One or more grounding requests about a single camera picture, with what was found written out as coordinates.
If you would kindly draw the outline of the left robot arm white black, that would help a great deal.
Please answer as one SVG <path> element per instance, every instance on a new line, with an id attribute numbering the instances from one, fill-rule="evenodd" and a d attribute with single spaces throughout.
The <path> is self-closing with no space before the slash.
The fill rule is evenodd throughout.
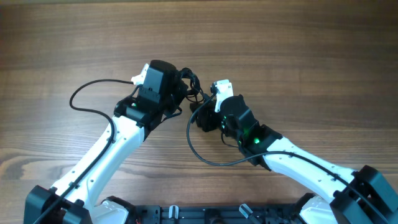
<path id="1" fill-rule="evenodd" d="M 136 208 L 117 197 L 98 197 L 123 161 L 166 119 L 178 116 L 188 86 L 187 68 L 161 60 L 132 77 L 133 92 L 119 101 L 108 127 L 83 158 L 51 188 L 35 186 L 25 200 L 24 223 L 135 223 Z"/>

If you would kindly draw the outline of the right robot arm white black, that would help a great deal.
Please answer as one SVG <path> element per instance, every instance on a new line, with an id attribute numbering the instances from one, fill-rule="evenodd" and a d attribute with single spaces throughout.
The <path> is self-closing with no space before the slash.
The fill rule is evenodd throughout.
<path id="1" fill-rule="evenodd" d="M 397 192 L 375 168 L 341 167 L 304 151 L 259 124 L 241 95 L 223 100 L 219 108 L 207 96 L 190 109 L 190 124 L 205 132 L 219 129 L 222 136 L 233 138 L 243 161 L 290 177 L 312 191 L 297 203 L 301 222 L 397 223 Z"/>

